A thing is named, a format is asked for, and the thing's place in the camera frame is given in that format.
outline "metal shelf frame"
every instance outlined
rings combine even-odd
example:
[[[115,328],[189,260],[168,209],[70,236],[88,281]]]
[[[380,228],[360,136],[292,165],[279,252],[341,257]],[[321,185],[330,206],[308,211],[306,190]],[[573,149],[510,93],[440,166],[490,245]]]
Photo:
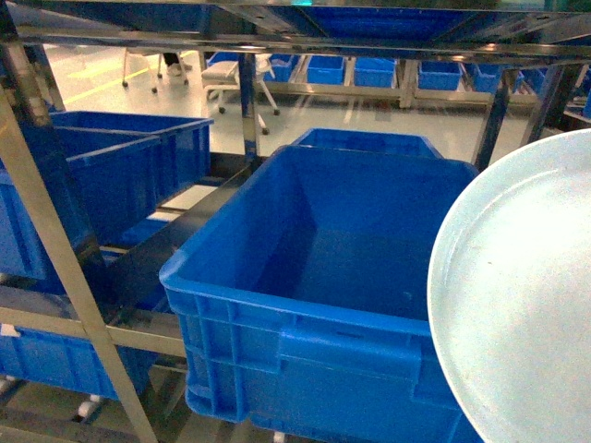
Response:
[[[27,1],[20,4],[28,7]],[[48,2],[58,6],[68,1]],[[89,3],[136,4],[145,0],[90,0]],[[116,351],[116,346],[155,351],[184,357],[185,349],[175,316],[134,309],[138,300],[151,293],[159,284],[158,270],[174,251],[196,232],[245,183],[262,162],[259,155],[259,129],[255,100],[255,54],[338,54],[343,56],[387,56],[405,59],[399,69],[399,88],[384,90],[355,89],[348,82],[342,87],[307,85],[296,80],[273,84],[270,89],[283,93],[353,95],[397,100],[403,108],[414,101],[443,100],[474,102],[487,105],[487,116],[477,141],[474,163],[478,169],[488,166],[503,117],[511,100],[516,104],[534,107],[524,144],[540,137],[543,131],[568,126],[574,117],[562,113],[584,64],[591,61],[591,5],[584,1],[536,1],[523,7],[521,2],[500,0],[153,0],[170,6],[193,7],[214,5],[238,20],[239,31],[229,30],[227,23],[214,21],[207,31],[130,30],[120,23],[89,26],[87,18],[75,18],[74,24],[56,28],[47,23],[16,26],[6,0],[0,0],[0,54],[8,71],[8,84],[0,86],[0,159],[33,221],[35,229],[59,275],[69,302],[47,293],[35,293],[18,284],[0,286],[0,323],[40,329],[70,337],[90,340],[99,355],[117,395],[133,425],[136,435],[113,433],[88,425],[55,422],[25,413],[0,412],[0,431],[27,441],[138,441],[156,443],[175,441],[176,429],[166,417],[174,411],[187,414],[187,407],[179,401],[182,390],[166,387],[175,394],[166,399],[164,393],[155,394],[151,387],[140,398],[127,376]],[[356,38],[333,38],[307,18],[306,7],[370,7],[421,8],[429,10],[471,10],[475,14],[429,42],[402,42]],[[296,16],[304,18],[299,24],[277,14],[277,7],[288,7]],[[54,12],[61,17],[61,12]],[[45,78],[48,90],[59,109],[63,102],[57,90],[51,67],[41,50],[37,50],[37,72],[29,63],[23,43],[100,44],[170,49],[225,50],[239,52],[242,125],[245,155],[242,157],[212,156],[213,169],[224,171],[224,183],[200,203],[172,221],[145,243],[128,251],[109,269],[110,286],[104,287],[105,267],[100,248],[88,216],[79,201],[76,187],[65,179],[64,192],[78,202],[78,216],[87,225],[88,238],[83,248],[74,250],[45,184],[47,162],[41,154],[31,151],[19,124],[37,126],[52,134],[53,128],[35,75]],[[416,89],[418,61],[422,59],[452,60],[511,64],[516,67],[549,66],[543,91],[538,99],[510,94],[515,81],[515,70],[503,72],[496,94],[473,91],[450,94]],[[65,164],[60,168],[66,170]],[[119,304],[98,306],[94,295],[107,291],[117,295]],[[222,426],[219,441],[231,434],[231,426]]]

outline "blue bin on shelf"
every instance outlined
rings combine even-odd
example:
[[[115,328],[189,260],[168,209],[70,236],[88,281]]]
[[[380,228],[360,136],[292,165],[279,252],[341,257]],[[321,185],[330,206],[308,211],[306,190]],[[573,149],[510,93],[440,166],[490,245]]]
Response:
[[[441,159],[441,154],[427,138],[407,134],[346,131],[314,127],[292,145],[338,150],[366,150],[387,154],[416,155]]]
[[[104,244],[115,239],[153,213],[157,200],[152,151],[160,145],[157,137],[73,129],[56,129],[56,132],[66,149],[70,171],[99,242]],[[0,190],[0,272],[37,280],[52,279],[53,267],[3,167]],[[67,201],[58,204],[67,205]]]
[[[107,262],[115,259],[106,258]],[[169,312],[162,286],[138,308]],[[0,336],[0,374],[117,400],[115,388],[90,341],[34,329],[16,330],[20,337]],[[158,354],[124,346],[117,349],[136,392],[141,393]]]
[[[107,130],[136,137],[158,136],[153,150],[156,198],[161,202],[210,172],[210,118],[72,112],[52,114],[56,127]]]
[[[359,57],[355,63],[353,81],[356,86],[391,88],[395,71],[395,59]]]
[[[457,90],[462,71],[451,62],[421,62],[418,67],[418,87],[422,90]]]
[[[238,61],[238,53],[225,53],[219,52],[215,53],[211,56],[211,58],[207,61],[207,67],[211,67],[212,65],[219,63],[219,62],[237,62]]]
[[[308,83],[342,85],[344,82],[344,58],[329,55],[313,55],[308,65]]]
[[[501,82],[503,66],[500,65],[477,65],[465,64],[465,70],[472,78],[474,89],[477,92],[489,92],[494,94]],[[521,88],[524,82],[524,74],[520,71],[515,80],[513,93]]]
[[[277,151],[163,266],[196,413],[325,441],[479,441],[428,326],[469,164]]]
[[[273,74],[270,72],[265,74],[263,80],[265,81],[281,81],[283,83],[289,81],[292,76],[292,72],[299,61],[299,55],[295,54],[274,54],[270,58],[271,66],[273,68]]]
[[[546,72],[548,70],[546,68],[542,69],[526,69],[523,72],[525,76],[525,81],[529,86],[532,87],[532,90],[539,95],[542,92],[542,87],[544,86],[544,78],[546,77]]]

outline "metal post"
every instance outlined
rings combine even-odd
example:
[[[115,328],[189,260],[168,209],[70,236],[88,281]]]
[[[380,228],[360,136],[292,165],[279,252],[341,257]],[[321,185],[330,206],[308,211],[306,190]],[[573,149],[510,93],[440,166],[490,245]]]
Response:
[[[408,109],[413,104],[416,89],[416,76],[418,75],[418,61],[406,60],[404,62],[402,95],[400,97],[400,108]]]
[[[257,78],[255,55],[240,54],[238,56],[238,71],[245,156],[247,162],[252,163],[259,157],[259,122],[255,103],[255,81]]]
[[[103,256],[90,226],[82,196],[66,163],[66,153],[53,131],[47,106],[25,49],[20,41],[16,40],[17,37],[9,33],[12,21],[6,3],[4,0],[0,1],[0,23],[6,26],[3,29],[3,40],[0,41],[0,54],[9,81],[14,87],[15,114],[26,129],[24,137],[35,140],[30,148],[33,150],[32,156],[36,167],[39,168],[45,186],[51,188],[54,207],[57,208],[60,219],[65,221],[68,239],[75,247],[78,261],[84,269],[90,287],[102,301],[115,304],[117,297],[108,284]],[[6,115],[12,114],[10,108],[10,105],[6,104]]]
[[[472,159],[472,163],[479,171],[484,171],[490,163],[492,151],[495,149],[497,138],[501,131],[502,120],[509,106],[509,99],[515,84],[516,74],[516,71],[504,70],[497,92],[491,95],[487,107],[487,115],[482,122],[476,150]]]
[[[43,45],[35,44],[28,46],[26,49],[30,49],[30,52],[35,55],[35,68],[38,71],[38,74],[43,78],[43,80],[45,80],[45,85],[49,91],[52,105],[57,111],[65,111],[66,106],[64,105],[62,94],[59,93],[59,88],[57,88],[54,71],[49,64],[49,60],[47,59],[47,54],[45,53]]]
[[[564,108],[581,75],[583,65],[551,66],[548,68],[540,100],[529,118],[521,146],[539,140],[545,127],[559,127]]]
[[[0,90],[0,159],[8,170],[15,188],[41,238],[47,255],[76,309],[83,327],[99,355],[107,375],[113,382],[119,400],[142,443],[157,443],[138,395],[119,357],[103,316],[94,301],[90,286],[70,245],[54,203],[49,195],[42,173],[18,122],[10,110],[6,95]]]

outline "stainless steel shelf rack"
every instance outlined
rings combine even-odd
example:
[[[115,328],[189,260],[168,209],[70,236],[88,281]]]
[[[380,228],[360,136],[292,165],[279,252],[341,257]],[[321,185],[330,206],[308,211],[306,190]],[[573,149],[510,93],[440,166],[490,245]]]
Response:
[[[146,14],[146,8],[153,6],[158,9]],[[356,28],[336,30],[316,14],[327,7],[347,10],[352,17],[369,11],[377,14],[374,17],[386,19],[373,33]],[[413,14],[433,17],[425,32],[411,37],[396,32]],[[23,43],[43,42],[240,53],[245,155],[212,156],[213,171],[224,178],[223,185],[147,242],[128,251],[110,269],[113,284],[108,291],[118,295],[121,303],[117,306],[97,306],[93,293],[102,289],[97,286],[96,277],[104,273],[104,266],[95,237],[87,226],[84,247],[72,248],[61,222],[64,214],[54,203],[56,195],[50,195],[45,185],[46,159],[31,152],[19,129],[21,123],[52,131],[35,72],[23,48]],[[480,170],[490,161],[517,68],[549,66],[540,100],[529,103],[534,111],[524,143],[539,138],[545,129],[588,124],[576,115],[563,113],[569,91],[583,65],[591,61],[591,3],[585,0],[534,0],[527,4],[517,0],[0,0],[0,54],[8,71],[8,82],[0,89],[0,158],[70,303],[56,309],[51,295],[22,289],[19,284],[3,285],[0,322],[90,339],[136,435],[56,422],[6,408],[0,412],[0,432],[31,442],[94,442],[100,438],[113,442],[175,441],[179,426],[173,422],[181,425],[184,422],[179,417],[187,417],[187,407],[179,400],[182,377],[171,372],[171,381],[162,392],[156,394],[148,389],[140,399],[115,346],[185,356],[175,316],[140,311],[132,306],[159,284],[157,273],[164,261],[234,194],[262,160],[253,82],[254,55],[273,52],[397,57],[405,60],[398,77],[401,88],[392,89],[387,96],[399,100],[402,107],[422,99],[485,103],[488,111],[474,154]],[[46,78],[54,104],[63,109],[51,67],[40,54],[38,73],[41,70]],[[450,95],[416,90],[417,63],[422,59],[495,63],[511,68],[503,72],[496,94],[468,91],[464,96]],[[351,93],[370,97],[383,93],[355,91],[348,84],[340,88],[311,88],[297,81],[273,87],[288,93]],[[528,102],[531,97],[513,100]],[[65,192],[76,198],[75,187],[65,183]],[[79,219],[86,222],[82,205],[78,206]],[[166,399],[167,392],[175,395]],[[219,441],[228,437],[231,429],[230,425],[222,426]]]

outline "crate handle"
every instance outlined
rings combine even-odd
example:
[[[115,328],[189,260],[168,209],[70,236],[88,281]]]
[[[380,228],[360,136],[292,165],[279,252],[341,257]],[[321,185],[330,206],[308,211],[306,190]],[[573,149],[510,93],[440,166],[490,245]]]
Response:
[[[351,332],[327,332],[297,327],[281,331],[279,355],[333,370],[379,378],[403,378],[417,383],[421,367],[418,345],[393,346]]]

